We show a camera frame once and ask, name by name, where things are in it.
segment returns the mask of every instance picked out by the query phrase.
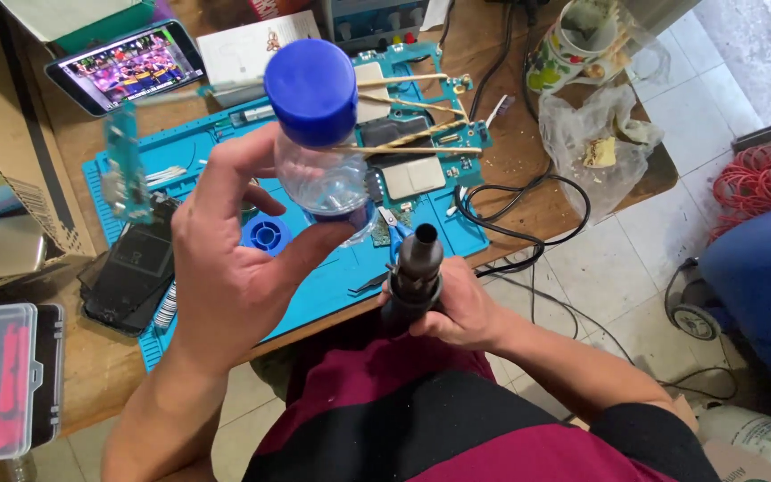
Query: tile floor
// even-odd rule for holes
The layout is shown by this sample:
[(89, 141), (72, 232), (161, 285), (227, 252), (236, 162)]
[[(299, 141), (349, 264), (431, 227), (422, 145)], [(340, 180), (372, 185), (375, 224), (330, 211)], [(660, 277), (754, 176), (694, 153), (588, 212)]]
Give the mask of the tile floor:
[[(659, 40), (672, 54), (670, 82), (636, 90), (655, 123), (666, 130), (669, 153), (681, 182), (669, 192), (627, 208), (570, 242), (551, 249), (535, 268), (538, 289), (574, 305), (612, 332), (636, 364), (670, 380), (699, 367), (725, 365), (721, 341), (702, 342), (682, 334), (666, 319), (662, 293), (673, 270), (706, 244), (718, 207), (712, 179), (730, 159), (730, 142), (763, 126), (734, 81), (719, 50), (690, 12)], [(530, 283), (530, 271), (511, 274)], [(499, 302), (528, 317), (526, 290), (487, 279)], [(559, 305), (537, 299), (535, 320), (618, 356), (620, 349), (594, 323), (575, 321)], [(564, 417), (567, 411), (519, 367), (488, 355), (501, 385)], [(248, 365), (231, 374), (213, 465), (221, 482), (242, 477), (249, 456), (282, 412), (283, 404)], [(100, 451), (114, 419), (34, 451), (40, 480), (99, 481)]]

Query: person's right hand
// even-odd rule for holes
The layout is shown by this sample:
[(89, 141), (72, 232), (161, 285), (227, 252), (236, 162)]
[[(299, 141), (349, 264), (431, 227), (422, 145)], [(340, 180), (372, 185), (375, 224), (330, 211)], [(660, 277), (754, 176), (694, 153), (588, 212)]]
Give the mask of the person's right hand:
[[(410, 334), (435, 336), (467, 350), (492, 351), (507, 335), (508, 326), (517, 315), (493, 301), (465, 259), (445, 259), (440, 272), (439, 301), (444, 313), (428, 312), (410, 325)], [(385, 284), (383, 289), (380, 304), (389, 297)]]

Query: blue bottle cap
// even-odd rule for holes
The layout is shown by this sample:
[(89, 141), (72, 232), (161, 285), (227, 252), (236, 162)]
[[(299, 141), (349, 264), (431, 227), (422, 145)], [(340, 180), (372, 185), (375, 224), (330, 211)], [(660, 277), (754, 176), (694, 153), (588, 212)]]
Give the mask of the blue bottle cap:
[(326, 40), (296, 40), (276, 52), (266, 65), (264, 90), (284, 134), (300, 146), (334, 146), (356, 127), (356, 71)]

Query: blue silicone repair mat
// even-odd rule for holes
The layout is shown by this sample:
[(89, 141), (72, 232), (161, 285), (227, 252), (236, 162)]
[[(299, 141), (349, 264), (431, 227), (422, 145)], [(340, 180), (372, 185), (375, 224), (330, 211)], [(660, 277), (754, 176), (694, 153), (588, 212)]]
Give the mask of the blue silicone repair mat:
[[(417, 89), (417, 86), (407, 83), (407, 90), (413, 89)], [(240, 137), (274, 120), (274, 117), (270, 116), (241, 125), (240, 117), (236, 117), (236, 126), (234, 126), (230, 122), (230, 116), (266, 105), (269, 105), (266, 99), (256, 100), (141, 139), (141, 161), (149, 173), (158, 172), (170, 166), (187, 168), (186, 175), (161, 183), (152, 187), (151, 190), (162, 191), (166, 195), (181, 200), (185, 199), (195, 187), (198, 175), (205, 167), (199, 163), (199, 160), (207, 159), (213, 146), (220, 141)], [(123, 222), (112, 216), (112, 211), (103, 200), (100, 176), (107, 168), (106, 153), (103, 152), (85, 163), (82, 171), (97, 208), (106, 240), (109, 245), (112, 245), (121, 234)], [(287, 207), (287, 213), (281, 216), (281, 220), (290, 228), (294, 236), (305, 229), (307, 223), (303, 212), (284, 193), (277, 180), (262, 179), (261, 186)], [(479, 226), (472, 224), (460, 214), (451, 218), (446, 216), (445, 212), (451, 205), (452, 199), (453, 189), (451, 188), (421, 195), (412, 213), (412, 225), (430, 223), (436, 226), (446, 257), (466, 257), (487, 248), (489, 240)], [(273, 333), (265, 340), (375, 296), (380, 292), (379, 287), (370, 288), (358, 294), (350, 292), (349, 289), (358, 288), (382, 274), (386, 270), (387, 262), (389, 262), (388, 246), (375, 248), (370, 237), (348, 249), (337, 249), (332, 252), (299, 286), (281, 323), (278, 323)], [(148, 370), (156, 365), (168, 347), (176, 324), (177, 316), (168, 328), (159, 328), (152, 324), (139, 337), (141, 354)]]

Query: floral mug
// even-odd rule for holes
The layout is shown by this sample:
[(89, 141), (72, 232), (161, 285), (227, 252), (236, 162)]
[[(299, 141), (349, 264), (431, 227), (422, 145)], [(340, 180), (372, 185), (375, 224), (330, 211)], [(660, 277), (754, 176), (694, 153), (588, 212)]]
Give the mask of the floral mug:
[[(570, 4), (564, 6), (561, 16)], [(540, 45), (529, 57), (529, 73), (525, 82), (536, 93), (556, 93), (568, 83), (602, 83), (604, 79), (576, 79), (582, 70), (600, 60), (600, 55), (614, 43), (618, 25), (610, 19), (594, 37), (591, 50), (575, 46), (561, 28), (561, 17), (543, 36)]]

